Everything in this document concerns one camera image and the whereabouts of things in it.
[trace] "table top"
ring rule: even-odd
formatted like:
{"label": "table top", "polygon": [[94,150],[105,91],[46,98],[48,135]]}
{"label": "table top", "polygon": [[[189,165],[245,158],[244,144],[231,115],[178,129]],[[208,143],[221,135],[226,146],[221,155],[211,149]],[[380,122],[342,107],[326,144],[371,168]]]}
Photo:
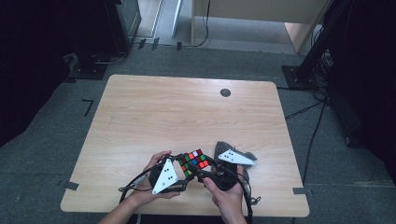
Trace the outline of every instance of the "table top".
{"label": "table top", "polygon": [[[332,0],[213,0],[209,17],[310,24]],[[206,16],[208,0],[192,1],[192,15]]]}
{"label": "table top", "polygon": [[[222,96],[222,89],[231,95]],[[70,178],[79,187],[65,191],[61,207],[109,212],[119,202],[118,188],[139,175],[153,154],[200,148],[213,157],[218,141],[258,158],[247,170],[252,197],[262,197],[252,206],[254,216],[309,214],[306,196],[293,193],[303,185],[274,83],[127,75],[110,77]],[[184,178],[177,162],[174,166]],[[195,179],[180,196],[136,212],[217,216],[211,197]]]}

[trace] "white triangular device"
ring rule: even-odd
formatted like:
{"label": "white triangular device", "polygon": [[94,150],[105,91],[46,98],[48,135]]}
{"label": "white triangular device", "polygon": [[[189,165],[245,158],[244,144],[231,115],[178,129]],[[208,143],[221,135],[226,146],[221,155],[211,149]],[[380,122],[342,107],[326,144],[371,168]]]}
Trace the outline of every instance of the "white triangular device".
{"label": "white triangular device", "polygon": [[227,161],[230,163],[242,164],[242,165],[255,165],[257,162],[257,161],[253,161],[239,153],[236,153],[230,149],[219,154],[219,159],[222,161]]}
{"label": "white triangular device", "polygon": [[158,177],[157,183],[155,183],[154,189],[152,190],[152,194],[157,194],[161,192],[163,189],[168,188],[169,186],[175,184],[177,182],[177,174],[173,163],[171,160],[167,159],[165,164],[163,165],[163,170]]}

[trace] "rubik's cube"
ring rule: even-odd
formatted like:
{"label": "rubik's cube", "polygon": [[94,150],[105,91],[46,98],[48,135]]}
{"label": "rubik's cube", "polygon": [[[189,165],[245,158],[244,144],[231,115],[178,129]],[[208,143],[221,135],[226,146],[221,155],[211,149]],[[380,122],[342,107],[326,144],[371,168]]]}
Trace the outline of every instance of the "rubik's cube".
{"label": "rubik's cube", "polygon": [[178,161],[178,163],[181,166],[181,170],[184,172],[184,175],[186,177],[192,174],[192,172],[189,170],[189,165],[188,165],[189,161],[193,165],[195,165],[198,169],[204,169],[206,166],[209,165],[201,149],[189,153],[189,155],[185,156],[184,158]]}

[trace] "person's left hand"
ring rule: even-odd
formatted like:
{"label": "person's left hand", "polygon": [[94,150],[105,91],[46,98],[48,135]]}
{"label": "person's left hand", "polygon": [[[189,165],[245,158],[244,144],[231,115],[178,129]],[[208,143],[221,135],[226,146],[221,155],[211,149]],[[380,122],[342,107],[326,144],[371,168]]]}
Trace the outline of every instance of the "person's left hand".
{"label": "person's left hand", "polygon": [[[148,165],[143,169],[143,171],[147,170],[148,168],[154,166],[157,164],[164,156],[171,154],[172,151],[162,151],[159,152],[151,157],[151,160],[149,161]],[[136,189],[140,190],[147,190],[153,188],[151,184],[149,183],[149,179],[146,177],[137,187]],[[132,199],[135,202],[136,208],[140,207],[142,205],[151,203],[152,201],[159,199],[159,198],[165,198],[165,199],[170,199],[175,196],[180,195],[180,192],[168,192],[168,193],[158,193],[158,194],[152,194],[151,190],[147,191],[139,191],[139,190],[134,190],[129,196],[128,200]]]}

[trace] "hand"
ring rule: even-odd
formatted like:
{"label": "hand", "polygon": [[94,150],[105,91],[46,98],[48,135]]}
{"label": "hand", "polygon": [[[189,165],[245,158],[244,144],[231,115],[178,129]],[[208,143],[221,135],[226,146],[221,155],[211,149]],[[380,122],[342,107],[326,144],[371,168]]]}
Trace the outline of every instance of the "hand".
{"label": "hand", "polygon": [[[151,157],[148,165],[144,170],[152,167],[157,164],[164,156],[171,154],[172,151],[162,151],[157,153]],[[151,189],[151,185],[149,180],[145,178],[137,187],[137,189]],[[151,203],[152,201],[159,198],[170,199],[177,195],[180,195],[180,192],[169,192],[165,194],[155,194],[149,191],[138,191],[134,190],[122,203],[120,203],[113,211],[111,211],[107,216],[105,216],[99,223],[108,223],[108,224],[118,224],[118,223],[127,223],[131,215],[134,211],[141,207],[142,205]]]}
{"label": "hand", "polygon": [[[237,173],[242,175],[244,168],[237,166]],[[239,183],[231,189],[223,191],[209,177],[204,178],[206,188],[213,194],[212,201],[219,208],[221,217],[226,224],[246,223],[242,212],[242,200],[244,191]]]}
{"label": "hand", "polygon": [[[164,156],[171,154],[172,151],[162,151],[160,153],[157,153],[151,157],[151,160],[148,162],[148,165],[143,169],[143,171],[147,170],[148,168],[156,165]],[[146,190],[146,189],[151,189],[152,186],[149,183],[149,179],[146,177],[137,187],[136,189],[140,190]],[[152,194],[151,190],[147,191],[139,191],[139,190],[134,190],[129,196],[129,198],[133,198],[135,202],[136,208],[151,203],[152,201],[159,199],[159,198],[165,198],[165,199],[171,199],[177,195],[180,195],[180,192],[168,192],[168,193],[158,193],[158,194]]]}

